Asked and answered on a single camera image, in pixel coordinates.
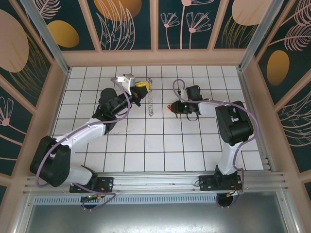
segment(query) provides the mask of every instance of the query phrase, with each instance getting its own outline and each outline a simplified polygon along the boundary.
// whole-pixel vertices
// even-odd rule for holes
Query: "leaf illustration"
[[[300,0],[294,19],[299,25],[305,25],[311,23],[311,0]]]
[[[308,46],[308,44],[311,42],[311,24],[297,24],[291,27],[291,29],[289,29],[289,31],[287,32],[285,38],[282,40],[284,40],[284,45],[287,50],[302,51],[303,48]]]
[[[61,8],[60,0],[34,0],[42,18],[52,19]]]

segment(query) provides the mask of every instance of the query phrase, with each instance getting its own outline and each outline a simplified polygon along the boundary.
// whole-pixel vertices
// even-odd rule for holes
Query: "white tile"
[[[76,119],[74,121],[74,125],[73,125],[73,129],[77,129],[80,126],[84,125],[85,123],[87,123],[89,119]]]
[[[163,117],[163,104],[147,102],[146,118],[162,118],[162,117]]]
[[[74,119],[76,117],[77,107],[77,104],[62,104],[58,118]]]
[[[107,152],[125,152],[125,135],[109,135]]]
[[[81,91],[84,79],[68,79],[66,91]]]
[[[87,67],[86,78],[99,78],[102,67]]]
[[[148,66],[147,77],[162,77],[162,70],[160,66]]]
[[[167,89],[167,90],[172,90],[173,89],[173,82],[176,80],[177,78],[162,78],[162,83],[163,83],[163,90]]]
[[[210,89],[208,77],[194,77],[194,85],[198,85],[200,89]]]
[[[181,118],[181,124],[183,134],[200,133],[199,120],[189,121],[187,118]]]
[[[164,118],[176,118],[175,113],[173,113],[170,109],[168,109],[168,106],[171,103],[164,103],[163,104],[163,113],[164,113]]]
[[[222,67],[207,67],[209,77],[223,77]]]
[[[181,77],[181,78],[178,78],[178,79],[181,79],[185,82],[185,88],[187,87],[190,87],[190,86],[194,86],[194,83],[193,83],[193,78],[185,78],[185,77]],[[181,81],[178,82],[178,85],[175,85],[175,87],[179,87],[179,89],[183,88],[183,83]]]
[[[176,66],[162,66],[162,77],[177,77]]]
[[[145,119],[128,119],[127,134],[145,134]]]
[[[163,103],[174,103],[178,97],[172,90],[163,90]]]
[[[225,77],[227,89],[241,89],[240,80],[237,77]]]
[[[107,79],[107,78],[99,79],[98,90],[102,91],[106,88],[113,88],[113,87],[114,87],[114,83],[111,82],[110,79]]]
[[[204,162],[206,171],[215,171],[219,164],[222,152],[204,152]]]
[[[211,90],[201,90],[201,95],[203,99],[212,99]]]
[[[74,153],[70,156],[70,166],[81,167],[86,160],[86,153]]]
[[[79,104],[96,103],[97,91],[82,91]]]
[[[201,136],[199,134],[184,134],[184,151],[202,151]]]
[[[185,171],[183,153],[165,153],[165,171]]]
[[[116,67],[102,67],[101,78],[115,78]]]
[[[183,151],[183,140],[181,134],[164,135],[164,151]]]
[[[145,137],[146,152],[163,152],[163,135],[146,135]]]
[[[124,153],[107,153],[104,172],[124,171]]]
[[[180,118],[165,118],[164,119],[165,134],[181,134]]]
[[[145,171],[164,171],[164,153],[145,153]]]
[[[202,134],[203,151],[222,151],[219,134]]]
[[[54,134],[63,135],[72,131],[74,119],[58,119]]]
[[[141,67],[132,67],[131,72],[135,77],[145,77],[147,73],[147,67],[141,66]]]
[[[243,103],[245,102],[242,90],[228,90],[228,95],[229,95],[230,102],[234,102],[238,100],[242,101]]]
[[[97,171],[103,172],[105,162],[105,153],[87,153],[85,166]]]
[[[117,67],[116,75],[130,74],[132,67]]]
[[[142,103],[140,107],[133,103],[128,118],[145,118],[145,112],[146,105],[144,103]]]
[[[63,103],[79,103],[81,91],[66,91]]]
[[[83,83],[82,90],[97,90],[98,89],[99,78],[89,78],[85,79]]]
[[[210,88],[225,89],[225,80],[223,77],[209,77]]]
[[[126,152],[144,152],[145,135],[128,135],[126,138]]]
[[[258,151],[242,151],[246,170],[263,170]]]
[[[177,66],[177,74],[179,77],[192,77],[192,69],[190,66]]]
[[[127,119],[118,121],[115,127],[113,127],[113,129],[109,132],[109,135],[126,134],[126,127],[127,127]]]
[[[200,118],[201,133],[219,133],[216,118]]]
[[[212,90],[213,100],[229,101],[227,90]]]
[[[146,119],[146,134],[163,134],[163,119]]]
[[[76,118],[91,118],[94,113],[94,104],[79,104]]]
[[[192,73],[194,77],[207,77],[206,66],[192,66]]]
[[[92,153],[92,152],[105,153],[106,145],[107,145],[107,135],[103,135],[89,142],[88,147],[87,147],[87,152],[88,153]]]
[[[144,171],[144,153],[126,153],[124,171]]]
[[[223,73],[225,77],[237,77],[238,76],[236,67],[224,66],[222,67],[222,69],[223,69]]]
[[[71,78],[84,78],[86,74],[86,67],[73,67],[71,69]]]
[[[203,152],[185,152],[186,171],[205,171]]]
[[[153,103],[162,103],[162,91],[153,90],[147,98],[152,98]]]
[[[162,90],[162,78],[161,77],[155,77],[151,78],[151,89],[152,90]]]

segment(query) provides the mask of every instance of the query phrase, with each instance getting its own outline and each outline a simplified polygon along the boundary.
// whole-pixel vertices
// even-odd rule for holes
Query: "white plant drawing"
[[[60,0],[34,0],[34,3],[42,18],[52,19],[58,10]]]
[[[11,115],[13,112],[13,106],[14,106],[14,101],[12,99],[8,98],[7,101],[5,101],[3,96],[0,97],[0,128],[1,127],[10,127],[19,133],[26,134],[25,132],[15,128],[14,126],[12,126],[10,124],[10,118],[11,118]],[[22,146],[22,143],[17,142],[17,141],[15,141],[9,137],[6,137],[2,134],[0,134],[0,137],[9,141],[9,142],[12,142],[12,143],[17,144],[19,146]],[[3,158],[3,157],[0,157],[0,159],[17,160],[17,159]]]
[[[302,51],[304,47],[308,46],[311,42],[311,0],[299,0],[295,13],[281,26],[292,18],[297,24],[288,30],[285,38],[274,41],[269,46],[281,41],[284,42],[286,50],[291,51]]]
[[[211,24],[208,24],[208,12],[197,13],[193,17],[193,12],[187,14],[187,24],[190,32],[189,49],[191,49],[191,38],[193,33],[204,32],[210,30]]]
[[[108,6],[102,0],[98,0],[101,12],[107,17],[102,17],[96,13],[102,26],[100,43],[104,50],[124,50],[133,48],[135,43],[135,25],[133,17],[128,9],[124,9],[119,1],[117,7],[112,0],[107,0]]]
[[[291,146],[311,144],[311,91],[302,100],[284,106],[279,117]]]
[[[162,20],[163,25],[165,27],[167,45],[169,46],[169,49],[171,49],[167,29],[170,27],[178,26],[180,24],[180,22],[178,20],[176,12],[175,13],[168,13],[167,15],[166,15],[166,13],[162,13],[161,14],[161,20]]]
[[[191,5],[204,5],[214,2],[214,0],[181,0],[183,4],[183,12],[181,14],[181,27],[180,27],[180,49],[183,49],[183,24],[186,6]]]

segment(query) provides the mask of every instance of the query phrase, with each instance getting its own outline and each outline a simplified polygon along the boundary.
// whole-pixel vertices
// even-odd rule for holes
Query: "dark teal wallpaper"
[[[273,22],[272,22],[272,24],[271,24],[271,26],[270,26],[268,32],[266,33],[265,37],[262,39],[260,45],[258,46],[258,48],[257,48],[257,50],[256,50],[256,52],[255,52],[255,56],[256,56],[256,57],[257,57],[258,53],[260,52],[260,50],[261,50],[263,44],[265,43],[267,37],[270,35],[270,33],[271,33],[273,27],[275,26],[275,24],[276,24],[278,18],[281,16],[282,12],[284,11],[284,8],[286,7],[288,1],[289,1],[289,0],[284,0],[284,2],[283,2],[283,4],[282,4],[282,6],[281,6],[281,8],[280,8],[280,10],[279,10],[279,12],[278,12],[278,14],[277,14],[277,16],[276,16],[275,19],[273,20]]]
[[[4,198],[5,191],[6,191],[6,187],[0,185],[0,206],[1,206],[2,200]]]
[[[311,169],[311,82],[278,112],[300,172]]]
[[[87,0],[102,50],[150,50],[149,0]]]
[[[311,68],[310,15],[310,1],[296,1],[259,60],[274,104]]]
[[[311,200],[311,182],[305,183],[305,188],[306,188],[307,193],[309,195],[309,198]]]
[[[229,0],[215,49],[245,49],[260,23],[267,0]]]
[[[159,49],[207,49],[219,2],[159,0]]]
[[[8,0],[0,22],[0,75],[36,106],[51,64]]]
[[[0,87],[0,173],[11,176],[32,114]]]

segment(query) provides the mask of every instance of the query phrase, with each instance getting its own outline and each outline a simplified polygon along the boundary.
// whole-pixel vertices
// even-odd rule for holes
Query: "purple cable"
[[[64,142],[66,139],[71,138],[71,137],[72,137],[73,135],[75,135],[77,132],[79,132],[79,131],[81,131],[81,130],[83,130],[83,129],[89,127],[89,126],[97,125],[97,124],[116,123],[116,122],[118,122],[118,121],[121,121],[121,120],[125,119],[125,118],[128,116],[128,114],[130,113],[130,109],[131,109],[131,107],[130,107],[130,106],[131,106],[131,102],[130,102],[128,96],[127,96],[127,93],[126,93],[125,90],[123,89],[123,87],[122,87],[118,82],[116,82],[115,80],[116,80],[116,79],[111,79],[111,81],[112,81],[115,85],[117,85],[118,88],[121,89],[121,91],[122,91],[123,94],[125,95],[125,98],[126,98],[126,101],[127,101],[127,112],[126,112],[126,114],[125,114],[124,116],[122,116],[121,118],[116,119],[116,120],[97,121],[97,122],[93,122],[93,123],[90,123],[90,124],[88,124],[88,125],[85,125],[84,127],[79,128],[79,129],[73,131],[73,132],[70,133],[67,137],[64,137],[62,140],[60,140],[60,141],[57,142],[54,146],[52,146],[52,147],[49,149],[49,151],[45,154],[45,156],[43,157],[43,159],[42,159],[42,161],[41,161],[41,163],[40,163],[40,165],[39,165],[38,171],[37,171],[37,173],[36,173],[36,175],[35,175],[35,184],[36,184],[39,188],[43,188],[43,187],[49,185],[49,183],[39,184],[39,175],[40,175],[40,172],[41,172],[41,170],[42,170],[42,167],[43,167],[45,161],[47,160],[47,158],[49,157],[49,155],[52,153],[52,151],[53,151],[58,145],[60,145],[60,144],[61,144],[62,142]],[[91,191],[91,193],[96,193],[95,191],[92,191],[92,190],[90,190],[90,189],[86,189],[86,188],[84,188],[83,186],[81,186],[80,188],[81,188],[81,189],[84,189],[85,191],[88,191],[88,192]]]
[[[183,98],[181,98],[179,96],[179,94],[177,93],[176,89],[175,89],[175,83],[178,82],[178,81],[181,81],[183,83],[183,89],[185,89],[185,82],[182,80],[182,79],[176,79],[174,82],[173,82],[173,91],[175,93],[175,95],[182,101],[184,102],[188,102],[188,103],[203,103],[203,102],[209,102],[209,103],[214,103],[214,104],[217,104],[217,105],[231,105],[231,106],[234,106],[234,107],[237,107],[237,108],[240,108],[241,110],[243,110],[244,112],[246,112],[255,122],[256,124],[256,132],[254,134],[254,137],[248,139],[247,141],[245,142],[242,142],[241,144],[239,144],[239,146],[237,147],[235,153],[234,153],[234,157],[233,157],[233,167],[238,170],[238,171],[242,171],[242,191],[243,191],[243,188],[244,188],[244,169],[241,167],[241,168],[237,168],[236,167],[236,159],[237,159],[237,156],[238,156],[238,152],[239,150],[241,149],[241,147],[243,145],[245,145],[246,143],[248,142],[251,142],[253,141],[254,139],[256,139],[258,137],[258,134],[259,134],[259,124],[258,124],[258,121],[256,119],[256,117],[250,112],[248,111],[247,109],[235,104],[235,103],[230,103],[230,102],[226,102],[226,101],[218,101],[218,100],[211,100],[211,99],[208,99],[208,100],[198,100],[198,101],[193,101],[193,100],[185,100]]]

